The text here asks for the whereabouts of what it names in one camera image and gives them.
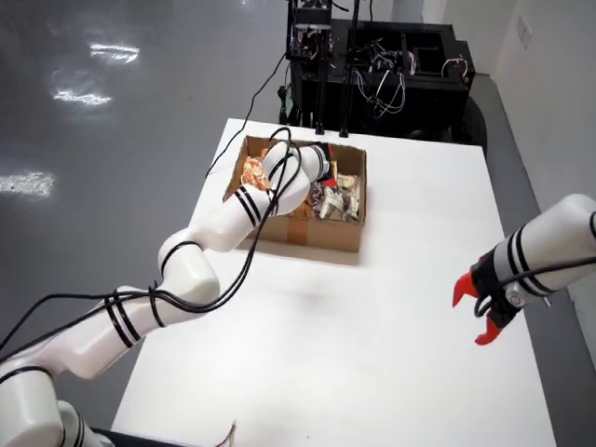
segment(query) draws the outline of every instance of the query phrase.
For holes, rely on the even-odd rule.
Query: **black pole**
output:
[[[293,15],[296,13],[295,4],[296,0],[290,0],[288,2],[288,23],[286,25],[286,59],[289,59],[291,56],[291,27],[293,26]]]
[[[329,31],[321,32],[321,40],[318,43],[318,110],[317,110],[317,125],[315,133],[317,135],[324,135],[323,115],[325,112],[325,101],[327,100],[327,78],[329,77]]]
[[[339,136],[347,138],[347,123],[350,118],[352,108],[352,61],[354,58],[354,42],[356,41],[356,30],[358,28],[358,13],[360,10],[360,0],[354,0],[354,14],[352,14],[352,33],[347,39],[345,48],[344,78],[342,80],[342,100],[340,105],[340,115],[342,125],[339,130]]]

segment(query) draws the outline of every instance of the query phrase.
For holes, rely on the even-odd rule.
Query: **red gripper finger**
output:
[[[453,301],[454,307],[457,306],[464,295],[470,295],[474,298],[478,298],[478,292],[476,291],[474,283],[472,282],[472,272],[467,272],[455,283]]]
[[[476,345],[484,346],[493,342],[494,339],[501,333],[501,329],[496,327],[494,321],[490,318],[486,319],[486,333],[482,333],[476,337]]]

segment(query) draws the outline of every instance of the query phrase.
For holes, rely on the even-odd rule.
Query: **white wall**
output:
[[[391,17],[393,21],[422,21],[424,0],[393,0]]]
[[[335,0],[335,3],[342,7],[349,9],[348,12],[344,12],[337,7],[333,9],[334,19],[352,19],[352,11],[354,7],[354,0]],[[370,6],[371,0],[361,0],[358,17],[360,20],[370,19]],[[374,21],[391,21],[391,14],[393,10],[393,0],[373,0],[372,1],[372,19]]]
[[[520,15],[533,32],[527,49]],[[542,210],[572,193],[596,198],[595,22],[593,0],[520,0],[494,72]],[[570,293],[596,363],[596,278]]]
[[[424,23],[443,23],[447,0],[425,0],[422,6],[422,19]]]
[[[440,1],[445,3],[442,22],[451,23],[457,39],[467,41],[476,71],[492,75],[516,0]]]

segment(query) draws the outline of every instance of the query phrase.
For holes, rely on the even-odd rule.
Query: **cable bundle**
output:
[[[457,67],[457,70],[459,71],[459,63],[463,62],[464,63],[464,72],[461,73],[462,75],[462,79],[466,79],[466,75],[467,75],[467,61],[464,58],[453,58],[453,59],[448,59],[447,61],[445,61],[445,63],[443,64],[443,66],[440,68],[440,76],[444,77],[445,75],[445,67],[447,66],[447,64],[455,62],[455,66]]]
[[[356,56],[354,57],[354,61],[363,62],[367,65],[367,70],[369,73],[373,71],[382,72],[384,70],[395,71],[402,66],[401,55],[403,53],[401,51],[385,49],[381,45],[382,41],[383,37],[373,40],[370,44],[365,45],[364,47],[354,48],[356,53],[362,53],[364,51],[369,53],[369,59],[367,61]],[[409,63],[408,73],[410,75],[415,75],[416,70],[418,69],[416,57],[411,51],[408,51],[407,54]]]
[[[367,95],[366,92],[364,91],[364,78],[363,78],[362,74],[357,69],[353,69],[353,70],[357,77],[356,84],[358,86],[360,94],[366,100],[366,103],[372,108],[371,115],[374,119],[379,119],[384,114],[395,115],[395,114],[398,114],[399,112],[401,112],[401,110],[403,110],[403,107],[406,103],[406,83],[405,83],[405,79],[404,79],[402,72],[399,73],[400,83],[398,84],[398,87],[395,89],[393,98],[391,98],[391,101],[389,103],[386,103],[379,98],[379,94],[381,93],[381,88],[383,87],[383,84],[385,83],[385,80],[387,78],[387,75],[389,75],[390,70],[387,70],[385,72],[385,75],[383,76],[383,79],[381,80],[381,84],[379,84],[379,87],[376,90],[376,93],[374,93],[373,95],[370,95],[370,96]],[[398,93],[400,92],[400,90],[401,90],[400,105],[397,105],[397,106],[393,105],[396,98],[398,97]]]

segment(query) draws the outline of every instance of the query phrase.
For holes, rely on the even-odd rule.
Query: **electronic equipment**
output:
[[[296,2],[289,2],[287,35],[291,81],[280,94],[285,106],[286,94],[291,93],[292,108],[286,107],[280,123],[314,127],[318,133],[325,128],[346,136],[349,129],[476,143],[486,149],[480,109],[468,97],[474,63],[467,43],[455,38],[453,26],[358,21],[356,0],[352,20],[331,19],[326,49],[317,51],[320,38],[300,34],[306,20],[297,21],[292,3]],[[312,21],[317,23],[308,25],[310,33],[320,23]],[[470,135],[470,113],[475,115],[475,128],[480,121],[481,131],[473,129],[480,136]]]

